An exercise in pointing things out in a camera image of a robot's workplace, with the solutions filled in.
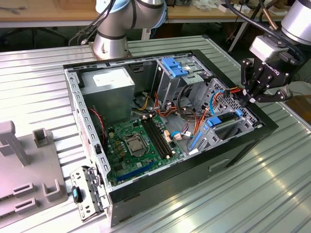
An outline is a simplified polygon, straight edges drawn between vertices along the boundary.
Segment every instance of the metal chassis frame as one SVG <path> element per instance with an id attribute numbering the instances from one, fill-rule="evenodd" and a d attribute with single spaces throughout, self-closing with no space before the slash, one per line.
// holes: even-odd
<path id="1" fill-rule="evenodd" d="M 229 88 L 235 87 L 235 84 L 224 74 L 222 73 L 208 58 L 204 56 L 202 52 L 199 50 L 190 50 L 190 51 L 178 51 L 175 56 L 179 54 L 188 54 L 192 53 L 195 55 L 209 70 L 211 70 L 215 77 L 220 79 L 226 86 Z M 100 62 L 89 62 L 83 64 L 74 64 L 74 65 L 66 65 L 64 66 L 65 74 L 66 74 L 66 82 L 69 89 L 69 99 L 71 107 L 75 107 L 75 105 L 79 106 L 81 109 L 86 109 L 85 103 L 83 99 L 81 101 L 77 101 L 78 95 L 80 95 L 79 90 L 79 72 L 83 71 L 91 71 L 93 69 L 105 68 L 110 64 L 116 65 L 124 65 L 126 61 L 128 62 L 142 62 L 144 60 L 151 60 L 152 58 L 158 58 L 159 56 L 170 55 L 172 56 L 172 52 L 170 53 L 162 53 L 157 54 L 156 56 L 140 56 L 140 57 L 132 57 L 128 59 L 114 59 L 114 60 L 106 60 Z M 252 131 L 246 135 L 242 135 L 241 137 L 234 138 L 224 144 L 221 147 L 212 148 L 209 151 L 203 152 L 196 156 L 193 156 L 182 163 L 175 164 L 165 170 L 159 171 L 156 176 L 150 175 L 146 176 L 143 179 L 139 179 L 131 184 L 123 186 L 117 190 L 107 189 L 107 193 L 109 199 L 111 201 L 111 211 L 109 212 L 109 218 L 111 220 L 111 226 L 114 226 L 120 222 L 127 220 L 135 214 L 138 214 L 152 206 L 160 203 L 167 198 L 178 194 L 179 192 L 195 186 L 198 182 L 201 182 L 205 179 L 208 179 L 211 174 L 215 173 L 213 170 L 209 171 L 207 167 L 211 167 L 215 164 L 219 164 L 219 162 L 226 159 L 224 163 L 221 163 L 220 169 L 218 171 L 225 169 L 226 167 L 232 166 L 240 161 L 255 145 L 257 145 L 261 140 L 269 136 L 274 130 L 278 128 L 278 126 L 255 104 L 250 104 L 247 106 L 248 110 L 262 123 L 262 127 Z M 73 112 L 75 115 L 75 119 L 77 120 L 77 115 L 80 116 L 80 120 L 85 120 L 85 117 L 90 119 L 90 116 L 87 111 L 82 111 L 77 113 L 73 108 Z M 89 137 L 89 148 L 92 150 L 92 155 L 90 159 L 94 159 L 96 164 L 102 165 L 99 167 L 99 171 L 103 174 L 107 174 L 110 170 L 110 166 L 107 162 L 107 159 L 103 153 L 96 154 L 94 151 L 94 146 L 96 144 L 100 145 L 98 136 L 95 132 L 95 128 L 92 122 L 88 122 L 87 130 L 89 132 L 88 135 L 94 135 L 93 137 Z M 227 152 L 233 150 L 237 147 L 245 146 L 241 152 L 238 154 L 231 154 L 230 156 L 226 155 Z M 171 186 L 170 190 L 167 190 L 165 184 L 169 184 Z"/>

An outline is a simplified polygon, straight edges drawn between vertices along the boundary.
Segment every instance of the gray plastic holder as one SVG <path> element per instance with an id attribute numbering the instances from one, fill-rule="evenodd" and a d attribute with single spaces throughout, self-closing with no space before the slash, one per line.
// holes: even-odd
<path id="1" fill-rule="evenodd" d="M 0 184 L 0 228 L 67 200 L 50 131 L 16 138 L 12 121 L 0 123 Z"/>

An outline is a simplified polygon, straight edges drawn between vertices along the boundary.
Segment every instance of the black knob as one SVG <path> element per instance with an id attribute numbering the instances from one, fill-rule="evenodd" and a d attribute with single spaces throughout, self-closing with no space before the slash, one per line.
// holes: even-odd
<path id="1" fill-rule="evenodd" d="M 80 188 L 73 186 L 71 190 L 72 190 L 74 203 L 81 203 L 83 200 L 82 200 Z"/>

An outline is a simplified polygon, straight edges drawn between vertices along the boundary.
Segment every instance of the ribbed metal surface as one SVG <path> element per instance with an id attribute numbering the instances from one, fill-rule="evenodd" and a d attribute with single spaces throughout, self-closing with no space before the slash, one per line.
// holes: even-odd
<path id="1" fill-rule="evenodd" d="M 133 55 L 200 49 L 239 83 L 239 65 L 200 36 L 129 43 Z M 86 164 L 69 107 L 62 64 L 93 61 L 87 46 L 0 54 L 0 121 L 17 136 L 53 132 L 70 195 L 69 173 Z M 311 136 L 279 104 L 262 104 L 279 125 L 237 165 L 110 229 L 104 216 L 80 221 L 71 197 L 0 232 L 310 232 Z"/>

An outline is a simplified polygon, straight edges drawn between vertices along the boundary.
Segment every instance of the cpu socket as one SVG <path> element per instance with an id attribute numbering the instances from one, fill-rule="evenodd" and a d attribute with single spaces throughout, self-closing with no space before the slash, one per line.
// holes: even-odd
<path id="1" fill-rule="evenodd" d="M 140 134 L 127 136 L 124 141 L 132 156 L 142 157 L 147 151 L 144 140 Z"/>

